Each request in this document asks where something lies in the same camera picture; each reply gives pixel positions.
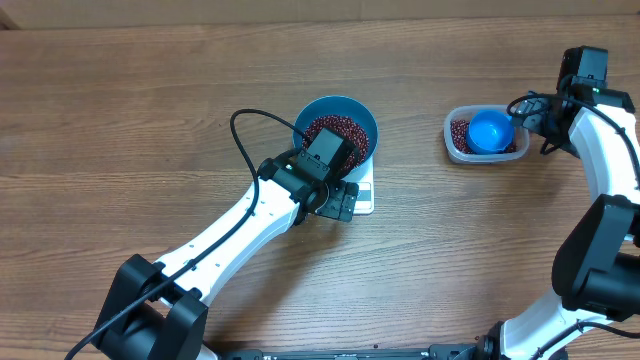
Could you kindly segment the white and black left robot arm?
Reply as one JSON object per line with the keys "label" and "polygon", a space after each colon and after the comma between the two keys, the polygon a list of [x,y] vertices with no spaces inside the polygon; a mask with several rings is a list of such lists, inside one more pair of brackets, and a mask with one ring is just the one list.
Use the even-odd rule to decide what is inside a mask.
{"label": "white and black left robot arm", "polygon": [[252,170],[244,196],[185,245],[121,265],[90,335],[110,359],[214,359],[204,342],[209,307],[265,244],[310,215],[348,222],[359,188],[345,181],[367,142],[322,129]]}

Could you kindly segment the blue plastic scoop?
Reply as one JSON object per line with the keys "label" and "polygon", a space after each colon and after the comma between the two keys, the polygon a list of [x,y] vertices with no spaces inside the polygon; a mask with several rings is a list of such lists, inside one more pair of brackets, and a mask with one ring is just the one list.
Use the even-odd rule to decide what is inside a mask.
{"label": "blue plastic scoop", "polygon": [[482,110],[469,122],[466,142],[479,155],[504,152],[513,142],[515,128],[511,117],[495,110]]}

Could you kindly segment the blue bowl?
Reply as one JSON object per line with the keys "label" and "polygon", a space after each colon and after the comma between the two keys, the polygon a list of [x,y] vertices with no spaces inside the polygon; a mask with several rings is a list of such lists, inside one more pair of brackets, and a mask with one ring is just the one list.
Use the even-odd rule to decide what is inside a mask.
{"label": "blue bowl", "polygon": [[[364,128],[370,139],[370,147],[365,155],[364,162],[370,156],[373,157],[379,140],[378,124],[373,113],[365,105],[353,98],[342,95],[329,95],[318,98],[301,110],[294,122],[294,126],[304,132],[314,119],[331,114],[352,117],[357,124]],[[304,138],[298,132],[293,132],[292,139],[295,147],[302,146]]]}

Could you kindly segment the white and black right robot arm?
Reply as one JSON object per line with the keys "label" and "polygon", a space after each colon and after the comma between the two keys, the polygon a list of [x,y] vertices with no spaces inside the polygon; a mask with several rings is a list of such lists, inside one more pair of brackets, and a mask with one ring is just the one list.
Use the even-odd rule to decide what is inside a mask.
{"label": "white and black right robot arm", "polygon": [[556,253],[552,287],[520,315],[496,323],[469,359],[565,359],[567,345],[615,328],[639,312],[639,259],[621,252],[639,241],[639,142],[628,93],[607,85],[608,52],[567,49],[553,94],[530,92],[509,103],[512,124],[544,138],[541,154],[563,150],[583,166],[591,206]]}

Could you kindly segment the red beans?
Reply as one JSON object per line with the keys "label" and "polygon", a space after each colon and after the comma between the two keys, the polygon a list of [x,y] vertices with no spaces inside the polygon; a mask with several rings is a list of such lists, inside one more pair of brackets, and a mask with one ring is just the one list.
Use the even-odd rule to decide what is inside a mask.
{"label": "red beans", "polygon": [[[463,154],[477,155],[466,139],[470,122],[464,119],[454,119],[451,121],[451,138],[455,148]],[[370,147],[370,139],[364,128],[357,124],[352,117],[337,114],[324,115],[314,119],[305,129],[305,137],[302,147],[308,149],[311,142],[319,135],[323,129],[329,129],[335,133],[346,137],[360,151],[359,158],[351,154],[341,171],[353,170],[364,162],[365,155]]]}

